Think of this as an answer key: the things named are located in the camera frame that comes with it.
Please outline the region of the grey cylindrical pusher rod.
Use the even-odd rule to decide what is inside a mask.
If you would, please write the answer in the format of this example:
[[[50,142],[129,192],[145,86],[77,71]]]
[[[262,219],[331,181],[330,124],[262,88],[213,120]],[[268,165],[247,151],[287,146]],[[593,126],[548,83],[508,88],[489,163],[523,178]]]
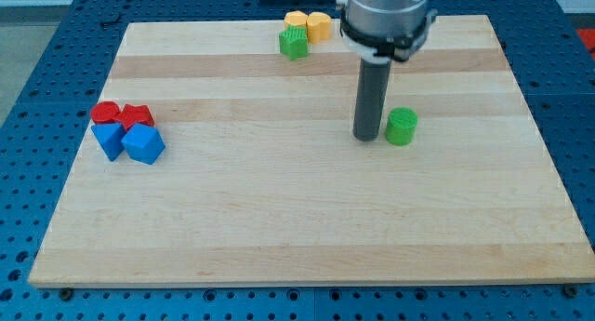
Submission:
[[[357,140],[378,136],[390,79],[390,62],[382,64],[361,59],[352,133]]]

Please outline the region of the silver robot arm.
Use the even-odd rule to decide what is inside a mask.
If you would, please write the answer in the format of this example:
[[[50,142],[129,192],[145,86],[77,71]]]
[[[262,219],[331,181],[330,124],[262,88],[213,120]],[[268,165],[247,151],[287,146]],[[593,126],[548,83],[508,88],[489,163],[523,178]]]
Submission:
[[[340,36],[360,57],[352,134],[378,136],[390,69],[407,62],[426,43],[436,11],[430,0],[336,0]]]

